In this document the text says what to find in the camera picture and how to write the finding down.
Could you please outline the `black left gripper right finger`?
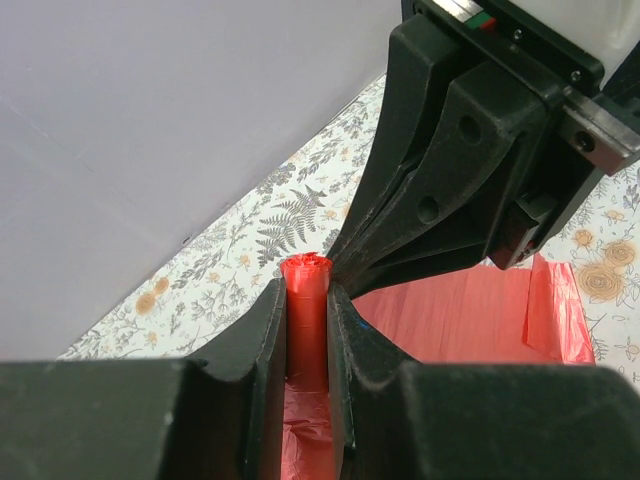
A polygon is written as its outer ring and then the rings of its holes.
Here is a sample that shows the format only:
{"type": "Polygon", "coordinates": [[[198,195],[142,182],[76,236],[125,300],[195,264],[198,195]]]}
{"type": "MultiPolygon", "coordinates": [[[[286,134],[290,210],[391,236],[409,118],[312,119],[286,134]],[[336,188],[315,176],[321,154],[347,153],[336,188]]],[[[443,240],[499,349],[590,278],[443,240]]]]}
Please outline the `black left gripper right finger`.
{"type": "Polygon", "coordinates": [[[635,479],[639,396],[616,371],[424,364],[327,298],[339,479],[635,479]]]}

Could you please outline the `red trash bag roll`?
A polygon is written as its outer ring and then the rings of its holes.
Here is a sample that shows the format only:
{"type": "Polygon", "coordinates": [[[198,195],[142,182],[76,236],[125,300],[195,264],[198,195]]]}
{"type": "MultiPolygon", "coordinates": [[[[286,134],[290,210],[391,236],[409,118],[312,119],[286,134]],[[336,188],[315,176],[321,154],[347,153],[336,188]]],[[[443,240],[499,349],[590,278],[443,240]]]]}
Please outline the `red trash bag roll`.
{"type": "MultiPolygon", "coordinates": [[[[335,476],[326,320],[331,267],[315,252],[281,265],[287,290],[284,479],[335,476]]],[[[354,305],[369,324],[422,362],[595,362],[571,265],[541,255],[524,268],[478,265],[382,288],[354,305]]]]}

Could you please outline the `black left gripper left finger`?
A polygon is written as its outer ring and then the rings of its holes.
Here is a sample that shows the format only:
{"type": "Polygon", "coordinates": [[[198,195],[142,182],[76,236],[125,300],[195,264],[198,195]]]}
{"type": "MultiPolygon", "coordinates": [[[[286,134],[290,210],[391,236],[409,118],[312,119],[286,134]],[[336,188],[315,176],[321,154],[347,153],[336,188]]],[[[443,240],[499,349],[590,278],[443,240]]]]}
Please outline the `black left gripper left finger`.
{"type": "Polygon", "coordinates": [[[183,358],[5,363],[5,479],[276,479],[286,289],[183,358]]]}

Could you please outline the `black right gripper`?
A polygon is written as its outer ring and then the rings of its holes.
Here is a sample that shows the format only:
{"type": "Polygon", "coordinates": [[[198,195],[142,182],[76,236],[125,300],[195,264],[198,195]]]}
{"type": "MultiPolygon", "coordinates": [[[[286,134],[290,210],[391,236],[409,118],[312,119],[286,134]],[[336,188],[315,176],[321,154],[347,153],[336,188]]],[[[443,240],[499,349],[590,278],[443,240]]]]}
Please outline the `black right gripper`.
{"type": "Polygon", "coordinates": [[[434,1],[402,11],[371,151],[329,251],[352,298],[483,259],[509,268],[639,156],[639,120],[601,91],[602,63],[522,7],[483,1],[465,21],[434,1]]]}

